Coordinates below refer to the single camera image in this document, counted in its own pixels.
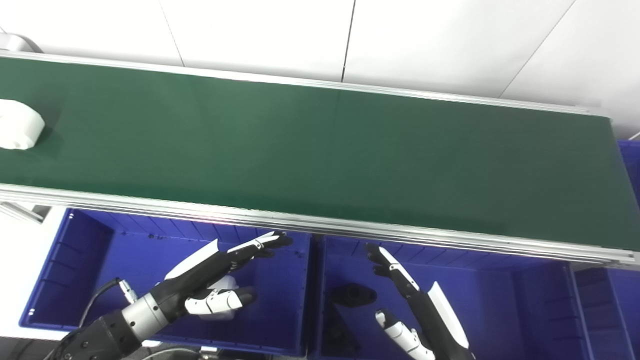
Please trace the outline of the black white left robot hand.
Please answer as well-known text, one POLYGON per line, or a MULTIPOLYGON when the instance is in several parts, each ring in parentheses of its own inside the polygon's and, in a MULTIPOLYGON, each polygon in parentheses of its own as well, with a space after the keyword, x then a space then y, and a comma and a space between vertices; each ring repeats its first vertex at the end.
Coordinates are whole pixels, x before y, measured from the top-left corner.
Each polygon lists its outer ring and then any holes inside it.
POLYGON ((244 308, 258 299, 253 287, 210 287, 231 272, 242 269, 254 258, 271 258, 274 249, 290 246, 293 242, 284 231, 270 231, 226 251, 218 250, 217 241, 213 241, 186 259, 197 263, 179 272, 172 269, 165 280, 151 289, 151 295, 169 323, 186 315, 207 315, 244 308))

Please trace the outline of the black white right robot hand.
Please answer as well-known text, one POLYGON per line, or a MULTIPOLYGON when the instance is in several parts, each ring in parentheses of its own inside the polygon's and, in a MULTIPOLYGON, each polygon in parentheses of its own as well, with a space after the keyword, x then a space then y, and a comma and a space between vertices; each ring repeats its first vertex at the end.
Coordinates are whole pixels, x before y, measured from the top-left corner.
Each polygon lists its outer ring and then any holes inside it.
POLYGON ((384 247, 365 244, 366 257, 377 276, 389 278, 416 318, 420 330, 409 328, 391 312, 380 308, 375 321, 386 336, 414 360, 474 360, 469 340, 450 301, 437 281, 423 291, 406 268, 384 247))

